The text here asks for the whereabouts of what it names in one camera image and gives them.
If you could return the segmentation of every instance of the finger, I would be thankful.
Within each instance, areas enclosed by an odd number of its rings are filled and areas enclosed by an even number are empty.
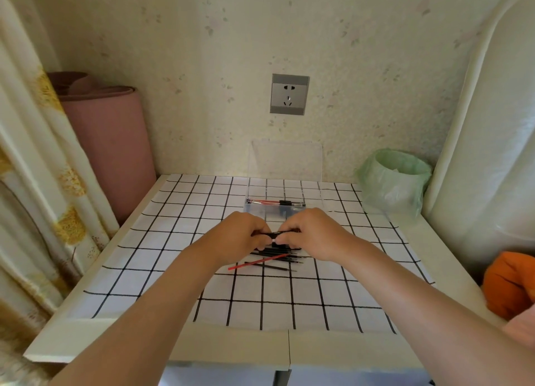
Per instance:
[[[290,245],[290,248],[304,248],[304,234],[300,232],[285,232],[275,239],[278,245]]]
[[[264,250],[267,245],[271,245],[272,239],[267,235],[254,235],[251,237],[251,249]]]
[[[303,220],[303,214],[304,211],[292,215],[289,219],[283,222],[283,224],[280,226],[279,231],[291,231],[295,230],[297,228],[301,228],[301,221]]]
[[[258,231],[258,232],[262,232],[264,234],[267,234],[269,232],[271,232],[271,228],[268,227],[266,221],[264,221],[262,218],[260,217],[257,217],[257,216],[254,216],[252,214],[249,214],[251,215],[252,218],[250,218],[250,225],[251,225],[251,232],[254,232],[254,231]]]

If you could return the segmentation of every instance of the wallpaper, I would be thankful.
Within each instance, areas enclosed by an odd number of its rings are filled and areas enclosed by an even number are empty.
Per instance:
[[[270,138],[320,142],[327,181],[378,148],[437,160],[498,2],[34,1],[63,69],[139,88],[159,173],[244,175]],[[273,73],[310,76],[303,117],[269,113]]]

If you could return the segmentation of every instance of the white padded headboard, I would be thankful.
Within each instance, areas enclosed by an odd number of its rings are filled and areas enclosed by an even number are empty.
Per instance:
[[[535,0],[502,0],[472,55],[422,213],[476,279],[535,252]]]

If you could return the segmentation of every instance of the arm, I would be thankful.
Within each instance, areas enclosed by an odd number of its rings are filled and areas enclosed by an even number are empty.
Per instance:
[[[535,380],[535,354],[426,284],[327,214],[310,209],[288,219],[277,243],[342,265],[396,323],[440,385],[520,385]]]
[[[146,293],[50,386],[157,385],[193,304],[220,267],[272,242],[264,220],[232,213],[184,249]]]

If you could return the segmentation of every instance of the floral curtain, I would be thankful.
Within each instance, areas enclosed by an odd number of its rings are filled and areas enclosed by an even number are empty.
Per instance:
[[[10,0],[0,21],[0,384],[33,385],[23,349],[119,226]]]

